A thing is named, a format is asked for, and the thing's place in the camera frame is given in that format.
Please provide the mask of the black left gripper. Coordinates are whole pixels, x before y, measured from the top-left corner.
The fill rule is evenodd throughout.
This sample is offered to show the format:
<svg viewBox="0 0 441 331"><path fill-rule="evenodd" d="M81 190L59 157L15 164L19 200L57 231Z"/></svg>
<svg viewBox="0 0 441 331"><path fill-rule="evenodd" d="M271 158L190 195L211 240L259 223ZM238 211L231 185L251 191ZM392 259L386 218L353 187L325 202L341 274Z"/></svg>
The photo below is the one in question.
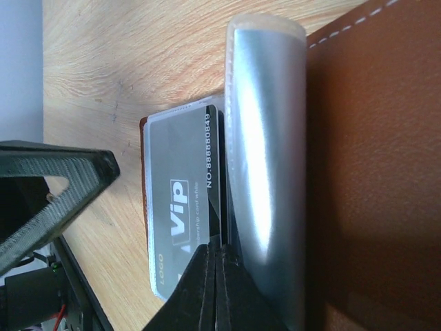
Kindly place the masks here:
<svg viewBox="0 0 441 331"><path fill-rule="evenodd" d="M61 236L119 175L109 150L1 142L1 273ZM62 269L6 277L1 329L30 330L65 313L65 287Z"/></svg>

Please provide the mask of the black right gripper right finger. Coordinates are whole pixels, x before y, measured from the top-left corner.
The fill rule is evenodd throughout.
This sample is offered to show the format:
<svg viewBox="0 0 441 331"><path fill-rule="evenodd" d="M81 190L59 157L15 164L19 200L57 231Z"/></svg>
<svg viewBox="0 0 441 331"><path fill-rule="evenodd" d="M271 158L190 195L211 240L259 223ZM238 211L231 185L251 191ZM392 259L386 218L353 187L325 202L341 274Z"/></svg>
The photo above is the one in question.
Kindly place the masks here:
<svg viewBox="0 0 441 331"><path fill-rule="evenodd" d="M216 330L286 330L230 245L216 251Z"/></svg>

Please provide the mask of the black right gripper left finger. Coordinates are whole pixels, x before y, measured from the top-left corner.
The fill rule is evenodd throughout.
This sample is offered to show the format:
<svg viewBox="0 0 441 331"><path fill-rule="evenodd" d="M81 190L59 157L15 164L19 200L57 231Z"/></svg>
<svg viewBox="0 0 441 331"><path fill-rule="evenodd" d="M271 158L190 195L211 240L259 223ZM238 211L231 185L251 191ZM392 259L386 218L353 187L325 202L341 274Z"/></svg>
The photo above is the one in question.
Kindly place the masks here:
<svg viewBox="0 0 441 331"><path fill-rule="evenodd" d="M145 330L215 329L215 256L215 245L198 246L172 295Z"/></svg>

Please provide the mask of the black VIP card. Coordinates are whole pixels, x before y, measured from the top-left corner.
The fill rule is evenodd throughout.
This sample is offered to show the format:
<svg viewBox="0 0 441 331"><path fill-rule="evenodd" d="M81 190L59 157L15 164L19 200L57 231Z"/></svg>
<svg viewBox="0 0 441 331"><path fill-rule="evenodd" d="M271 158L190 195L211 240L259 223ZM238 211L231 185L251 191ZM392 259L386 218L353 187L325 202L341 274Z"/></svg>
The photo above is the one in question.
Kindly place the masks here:
<svg viewBox="0 0 441 331"><path fill-rule="evenodd" d="M221 235L219 120L207 104L160 112L143 128L150 283L163 300L197 247Z"/></svg>

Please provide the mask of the brown leather card holder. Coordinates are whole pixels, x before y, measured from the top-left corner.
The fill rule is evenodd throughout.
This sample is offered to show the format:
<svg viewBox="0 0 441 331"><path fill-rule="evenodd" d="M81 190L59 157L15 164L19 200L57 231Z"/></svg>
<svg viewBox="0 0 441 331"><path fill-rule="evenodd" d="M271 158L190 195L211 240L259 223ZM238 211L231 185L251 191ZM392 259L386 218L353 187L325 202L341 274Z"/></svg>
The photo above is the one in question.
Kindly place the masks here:
<svg viewBox="0 0 441 331"><path fill-rule="evenodd" d="M286 330L440 329L440 2L227 29L221 234Z"/></svg>

